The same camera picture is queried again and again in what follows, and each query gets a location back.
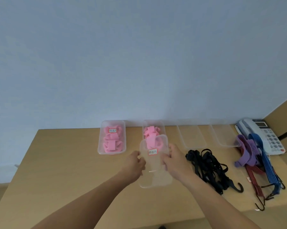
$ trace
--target person's left hand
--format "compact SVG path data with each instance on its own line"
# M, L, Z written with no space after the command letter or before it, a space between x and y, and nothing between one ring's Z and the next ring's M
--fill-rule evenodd
M145 160L144 158L138 159L138 156L139 151L133 151L128 155L118 173L127 185L136 181L142 175L142 171L145 170Z

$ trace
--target blue strap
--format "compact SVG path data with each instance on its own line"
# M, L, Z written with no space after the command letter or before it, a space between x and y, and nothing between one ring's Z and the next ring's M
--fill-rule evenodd
M266 152L264 151L263 142L262 142L260 136L258 134L255 134L255 133L250 133L248 135L248 138L253 139L255 141L257 147L261 150L262 162L263 162L263 165L265 167L265 172L267 173L268 180L272 185L275 186L274 190L272 191L271 196L279 194L281 184L280 184L280 181L278 179L278 176L274 173L273 167L271 165L271 162L270 162Z

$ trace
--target label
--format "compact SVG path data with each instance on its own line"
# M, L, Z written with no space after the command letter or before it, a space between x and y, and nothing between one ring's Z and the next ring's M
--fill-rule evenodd
M149 151L148 151L148 155L150 156L150 155L156 155L158 153L158 149L150 149Z
M109 128L108 132L109 133L115 133L115 132L117 132L117 129L116 128Z

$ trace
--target telephone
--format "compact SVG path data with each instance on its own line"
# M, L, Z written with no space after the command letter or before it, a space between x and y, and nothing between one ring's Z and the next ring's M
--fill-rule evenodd
M244 135L246 139L248 139L250 133L258 134L263 142L265 152L269 155L283 154L286 151L278 137L264 120L245 118L240 120L235 127L239 134Z

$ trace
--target black strap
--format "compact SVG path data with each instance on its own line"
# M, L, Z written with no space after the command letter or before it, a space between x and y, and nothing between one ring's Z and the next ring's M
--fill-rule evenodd
M210 149L202 150L201 154L197 150L189 150L186 154L186 159L191 161L192 165L195 167L196 175L204 182L210 183L217 193L222 195L223 190L227 190L229 187L239 193L244 191L243 186L240 183L238 183L241 188L239 190L235 187L234 182L225 175L228 171L227 165L219 163Z

